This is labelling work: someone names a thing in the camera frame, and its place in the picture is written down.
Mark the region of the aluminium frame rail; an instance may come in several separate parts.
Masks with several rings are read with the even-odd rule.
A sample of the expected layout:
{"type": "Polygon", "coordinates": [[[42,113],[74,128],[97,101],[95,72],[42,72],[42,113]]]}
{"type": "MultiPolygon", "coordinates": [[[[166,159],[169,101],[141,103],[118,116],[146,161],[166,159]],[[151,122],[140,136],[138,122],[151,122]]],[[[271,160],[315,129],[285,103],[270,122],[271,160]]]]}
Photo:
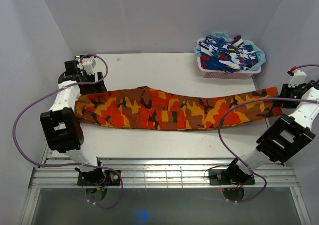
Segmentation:
{"type": "MultiPolygon", "coordinates": [[[[230,159],[104,159],[103,165],[121,171],[124,188],[208,188],[207,169],[225,168],[230,159]]],[[[297,187],[298,179],[292,167],[264,164],[256,170],[254,188],[267,182],[267,187],[297,187]]],[[[31,188],[75,188],[78,172],[73,166],[35,168],[31,188]]]]}

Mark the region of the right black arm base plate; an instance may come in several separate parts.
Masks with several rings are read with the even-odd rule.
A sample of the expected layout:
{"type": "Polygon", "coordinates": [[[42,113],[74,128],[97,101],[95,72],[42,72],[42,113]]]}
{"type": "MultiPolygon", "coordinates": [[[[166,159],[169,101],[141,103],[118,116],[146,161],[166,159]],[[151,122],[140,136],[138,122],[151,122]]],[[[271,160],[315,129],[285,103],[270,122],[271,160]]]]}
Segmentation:
{"type": "Polygon", "coordinates": [[[211,169],[208,174],[210,185],[254,185],[254,176],[240,177],[226,169],[211,169]]]}

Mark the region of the pink plastic laundry basket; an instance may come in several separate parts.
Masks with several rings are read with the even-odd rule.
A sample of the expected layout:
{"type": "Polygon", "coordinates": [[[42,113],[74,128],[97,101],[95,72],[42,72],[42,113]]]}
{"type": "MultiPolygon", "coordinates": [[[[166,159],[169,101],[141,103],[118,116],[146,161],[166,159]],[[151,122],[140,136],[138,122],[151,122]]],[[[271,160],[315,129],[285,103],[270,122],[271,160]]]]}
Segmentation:
{"type": "Polygon", "coordinates": [[[244,40],[244,43],[248,45],[252,45],[252,48],[256,50],[257,58],[258,58],[258,68],[253,71],[237,71],[237,72],[229,72],[225,70],[210,70],[207,69],[206,64],[202,57],[197,56],[198,68],[200,70],[201,76],[204,78],[223,78],[223,79],[248,79],[249,77],[256,75],[261,72],[261,66],[266,62],[265,53],[256,46],[253,42],[249,40],[244,40]]]}

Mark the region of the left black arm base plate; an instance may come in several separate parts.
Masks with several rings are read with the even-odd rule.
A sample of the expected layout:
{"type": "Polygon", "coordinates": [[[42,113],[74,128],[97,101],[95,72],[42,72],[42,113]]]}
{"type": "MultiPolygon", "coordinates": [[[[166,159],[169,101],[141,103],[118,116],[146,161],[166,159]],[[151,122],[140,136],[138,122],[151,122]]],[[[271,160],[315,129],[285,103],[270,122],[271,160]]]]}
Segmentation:
{"type": "Polygon", "coordinates": [[[78,186],[118,186],[120,178],[117,173],[110,170],[94,169],[90,172],[78,171],[78,186]]]}

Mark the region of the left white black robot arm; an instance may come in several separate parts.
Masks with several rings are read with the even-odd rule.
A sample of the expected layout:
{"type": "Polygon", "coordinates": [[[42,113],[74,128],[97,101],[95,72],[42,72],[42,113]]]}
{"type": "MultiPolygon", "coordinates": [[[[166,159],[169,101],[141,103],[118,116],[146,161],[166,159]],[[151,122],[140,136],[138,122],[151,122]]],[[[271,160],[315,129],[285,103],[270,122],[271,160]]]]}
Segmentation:
{"type": "Polygon", "coordinates": [[[96,62],[92,58],[66,61],[64,65],[65,72],[58,78],[61,91],[49,111],[40,115],[40,122],[49,148],[79,163],[75,170],[80,178],[100,185],[106,180],[106,173],[100,168],[102,163],[98,157],[81,148],[84,135],[75,115],[75,102],[80,95],[107,91],[103,82],[92,84],[102,79],[103,73],[93,72],[96,62]]]}

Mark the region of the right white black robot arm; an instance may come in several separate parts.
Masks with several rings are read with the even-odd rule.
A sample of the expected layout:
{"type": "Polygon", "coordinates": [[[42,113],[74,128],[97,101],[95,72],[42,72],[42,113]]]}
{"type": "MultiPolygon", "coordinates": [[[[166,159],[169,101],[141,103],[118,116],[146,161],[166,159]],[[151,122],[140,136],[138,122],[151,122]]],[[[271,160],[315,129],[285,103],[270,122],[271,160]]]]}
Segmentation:
{"type": "Polygon", "coordinates": [[[294,109],[280,116],[256,141],[257,147],[240,159],[234,159],[225,178],[231,184],[245,183],[252,171],[269,162],[286,162],[306,145],[313,141],[312,123],[319,114],[319,82],[311,80],[296,88],[282,86],[279,98],[274,106],[294,109]]]}

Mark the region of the blue label sticker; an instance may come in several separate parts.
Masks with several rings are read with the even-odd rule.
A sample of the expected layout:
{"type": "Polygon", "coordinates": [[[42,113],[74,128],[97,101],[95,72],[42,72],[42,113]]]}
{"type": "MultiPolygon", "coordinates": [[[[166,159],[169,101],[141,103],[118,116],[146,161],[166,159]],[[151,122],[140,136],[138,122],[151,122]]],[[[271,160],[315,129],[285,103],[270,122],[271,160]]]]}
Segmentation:
{"type": "Polygon", "coordinates": [[[81,60],[87,59],[87,58],[96,58],[96,54],[81,54],[79,56],[79,59],[81,59],[81,60]]]}

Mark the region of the orange camouflage trousers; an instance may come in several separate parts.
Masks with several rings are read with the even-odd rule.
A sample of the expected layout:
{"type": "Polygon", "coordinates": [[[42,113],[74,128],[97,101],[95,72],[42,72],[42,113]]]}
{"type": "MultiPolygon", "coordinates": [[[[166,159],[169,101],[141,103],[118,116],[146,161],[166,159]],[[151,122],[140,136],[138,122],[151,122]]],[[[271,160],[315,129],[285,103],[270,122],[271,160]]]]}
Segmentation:
{"type": "Polygon", "coordinates": [[[281,116],[275,87],[215,98],[182,96],[147,86],[80,96],[75,116],[110,128],[165,131],[215,130],[281,116]]]}

